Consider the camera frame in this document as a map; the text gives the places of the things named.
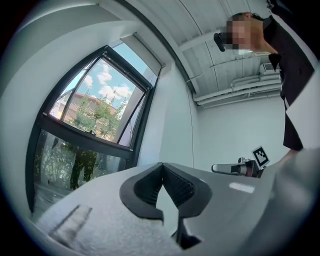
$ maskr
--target person's neck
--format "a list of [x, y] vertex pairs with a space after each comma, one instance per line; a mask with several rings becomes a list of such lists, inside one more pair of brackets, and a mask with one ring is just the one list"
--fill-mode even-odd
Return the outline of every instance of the person's neck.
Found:
[[278, 52], [274, 49], [264, 38], [264, 22], [257, 20], [255, 23], [255, 29], [258, 31], [258, 38], [260, 40], [257, 42], [254, 52], [268, 52], [271, 54], [277, 54]]

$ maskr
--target ceiling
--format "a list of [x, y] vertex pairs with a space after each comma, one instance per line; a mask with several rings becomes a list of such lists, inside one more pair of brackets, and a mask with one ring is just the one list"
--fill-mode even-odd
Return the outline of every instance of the ceiling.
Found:
[[270, 15], [266, 0], [137, 0], [151, 14], [151, 22], [168, 39], [192, 80], [197, 97], [230, 87], [234, 79], [259, 74], [267, 56], [221, 52], [214, 33], [233, 14]]

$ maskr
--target window frame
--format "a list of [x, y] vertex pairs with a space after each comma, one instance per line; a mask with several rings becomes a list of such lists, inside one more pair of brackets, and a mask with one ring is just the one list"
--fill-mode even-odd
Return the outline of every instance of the window frame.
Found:
[[[138, 87], [143, 92], [143, 96], [141, 97], [141, 99], [144, 98], [144, 101], [142, 103], [141, 110], [138, 114], [138, 117], [134, 125], [130, 147], [123, 146], [118, 143], [141, 101], [139, 101], [134, 111], [129, 116], [117, 143], [96, 137], [88, 132], [84, 132], [80, 129], [77, 129], [63, 121], [63, 118], [67, 113], [68, 106], [70, 105], [75, 92], [85, 79], [88, 72], [90, 72], [90, 70], [100, 59], [104, 59], [104, 61], [106, 61], [107, 64], [115, 68], [119, 73], [121, 73], [123, 76], [129, 79], [136, 87]], [[85, 70], [75, 87], [71, 89], [73, 91], [71, 92], [71, 95], [69, 96], [66, 102], [60, 119], [51, 116], [50, 111], [52, 107], [55, 105], [57, 99], [59, 99], [59, 97], [61, 96], [61, 93], [69, 85], [69, 83], [81, 71], [84, 70], [84, 68], [88, 64], [90, 64], [89, 67]], [[45, 99], [43, 105], [41, 106], [36, 120], [34, 122], [34, 125], [32, 127], [32, 131], [28, 142], [25, 162], [25, 189], [28, 205], [31, 212], [33, 212], [34, 210], [35, 203], [34, 161], [41, 130], [49, 132], [50, 134], [66, 142], [70, 142], [75, 146], [79, 146], [88, 150], [93, 150], [97, 153], [126, 159], [124, 169], [135, 167], [138, 163], [140, 148], [147, 124], [149, 110], [151, 107], [151, 102], [155, 93], [160, 72], [158, 74], [158, 78], [155, 82], [155, 85], [152, 86], [151, 83], [142, 76], [142, 74], [140, 74], [122, 56], [120, 56], [116, 51], [114, 51], [110, 46], [107, 45], [101, 47], [100, 49], [94, 51], [93, 53], [89, 54], [88, 56], [80, 60], [59, 80], [59, 82], [53, 87], [53, 89]]]

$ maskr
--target sky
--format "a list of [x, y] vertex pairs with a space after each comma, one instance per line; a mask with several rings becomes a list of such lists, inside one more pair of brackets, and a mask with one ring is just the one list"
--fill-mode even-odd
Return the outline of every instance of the sky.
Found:
[[[125, 43], [113, 49], [141, 74], [147, 69], [147, 65]], [[84, 72], [81, 71], [65, 88], [63, 93], [74, 88]], [[94, 98], [100, 99], [100, 97], [103, 98], [107, 94], [107, 101], [110, 101], [115, 96], [112, 106], [117, 108], [124, 100], [127, 102], [130, 99], [135, 87], [132, 82], [101, 59], [89, 71], [79, 86], [77, 93], [85, 94], [89, 89], [89, 95]]]

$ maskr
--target corrugated ceiling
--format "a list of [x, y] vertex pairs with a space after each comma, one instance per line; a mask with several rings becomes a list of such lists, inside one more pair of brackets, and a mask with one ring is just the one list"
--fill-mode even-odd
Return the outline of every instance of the corrugated ceiling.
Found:
[[221, 52], [212, 33], [239, 12], [258, 13], [266, 18], [270, 15], [266, 0], [138, 1], [161, 21], [178, 46], [188, 43], [187, 49], [180, 50], [194, 76], [203, 73], [196, 79], [197, 97], [227, 89], [234, 79], [257, 75], [260, 64], [269, 62], [265, 56], [235, 55], [232, 50]]

